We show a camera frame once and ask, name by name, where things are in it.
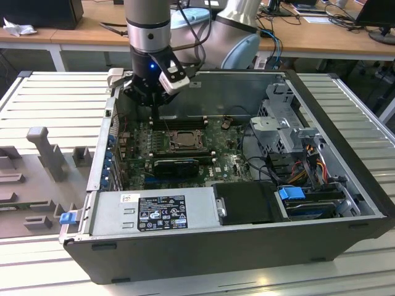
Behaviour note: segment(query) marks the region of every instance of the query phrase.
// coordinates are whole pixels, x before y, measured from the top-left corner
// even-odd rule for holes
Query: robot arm
[[[228,0],[212,22],[207,41],[175,53],[173,47],[197,41],[187,24],[171,30],[172,0],[124,2],[133,65],[132,83],[125,94],[139,105],[151,107],[154,118],[159,116],[158,106],[171,102],[189,85],[190,68],[183,68],[181,63],[198,64],[204,51],[206,62],[214,67],[246,68],[258,50],[255,17],[260,0]],[[204,39],[209,34],[208,18],[194,22],[193,29],[202,36],[200,40]]]

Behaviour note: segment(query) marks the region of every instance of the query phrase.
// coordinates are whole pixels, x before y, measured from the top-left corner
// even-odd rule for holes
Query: warning label
[[[140,231],[188,228],[185,196],[140,198],[137,228]]]

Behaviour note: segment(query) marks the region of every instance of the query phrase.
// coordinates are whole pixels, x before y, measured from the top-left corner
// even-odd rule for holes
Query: wooden desk
[[[103,27],[100,22],[126,24],[123,5],[113,5],[112,1],[96,3],[82,1],[83,18],[75,30],[57,30],[51,38],[52,43],[88,44],[105,46],[128,46],[127,37],[121,37]]]
[[[358,11],[362,6],[350,0],[346,8]],[[287,17],[286,20],[297,23],[297,20],[292,17]],[[268,20],[262,18],[261,21],[266,28],[270,28]],[[290,25],[279,17],[273,21],[275,34],[283,42],[282,56],[284,57],[354,60],[393,60],[395,58],[395,46],[381,44],[370,39],[366,31],[361,30],[357,33],[334,24],[309,23],[303,17],[300,21],[301,25]],[[262,39],[259,50],[261,58],[272,54],[272,39]]]
[[[45,49],[54,61],[57,71],[66,71],[61,51],[129,52],[128,38],[100,27],[100,22],[125,23],[123,6],[112,1],[83,1],[84,15],[76,30],[38,29],[37,35],[14,37],[0,30],[0,47]],[[361,6],[350,0],[348,9]],[[262,20],[267,28],[270,23]],[[287,21],[296,20],[288,17]],[[333,24],[308,23],[290,25],[281,18],[273,21],[275,33],[283,42],[283,57],[310,57],[317,59],[393,60],[395,47],[371,40],[368,34],[347,31]],[[265,60],[273,51],[273,41],[262,39],[258,60]]]

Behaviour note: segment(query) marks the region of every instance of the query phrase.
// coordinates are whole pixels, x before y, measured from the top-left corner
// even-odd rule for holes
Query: open computer chassis
[[[114,89],[66,251],[110,284],[330,261],[391,229],[394,204],[301,78],[200,72],[159,120]]]

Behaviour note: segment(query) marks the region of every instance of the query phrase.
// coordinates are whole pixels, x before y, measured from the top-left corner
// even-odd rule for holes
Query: blue cable
[[[277,62],[280,59],[280,42],[278,41],[277,37],[274,36],[273,34],[271,34],[271,32],[266,31],[266,30],[261,30],[262,32],[264,32],[265,34],[268,34],[275,42],[276,42],[276,46],[277,46],[277,58],[276,58],[276,62],[273,65],[274,66],[277,64]]]

